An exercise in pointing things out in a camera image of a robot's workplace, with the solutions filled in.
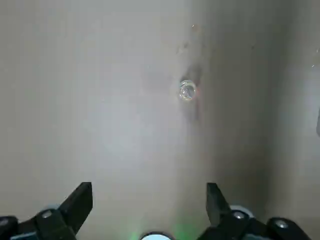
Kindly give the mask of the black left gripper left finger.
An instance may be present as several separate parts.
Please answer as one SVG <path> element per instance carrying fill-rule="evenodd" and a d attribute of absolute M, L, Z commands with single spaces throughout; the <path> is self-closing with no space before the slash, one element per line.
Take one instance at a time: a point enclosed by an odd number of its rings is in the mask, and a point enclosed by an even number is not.
<path fill-rule="evenodd" d="M 82 182 L 60 205 L 41 210 L 20 222 L 14 215 L 0 217 L 2 240 L 75 240 L 93 209 L 91 182 Z"/>

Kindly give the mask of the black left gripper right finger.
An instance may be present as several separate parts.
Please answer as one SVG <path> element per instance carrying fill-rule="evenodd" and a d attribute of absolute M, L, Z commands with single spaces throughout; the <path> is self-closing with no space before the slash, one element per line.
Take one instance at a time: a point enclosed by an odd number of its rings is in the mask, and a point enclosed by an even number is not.
<path fill-rule="evenodd" d="M 272 217 L 263 223 L 251 211 L 230 205 L 216 183 L 206 185 L 206 212 L 210 226 L 199 240 L 309 240 L 294 221 Z"/>

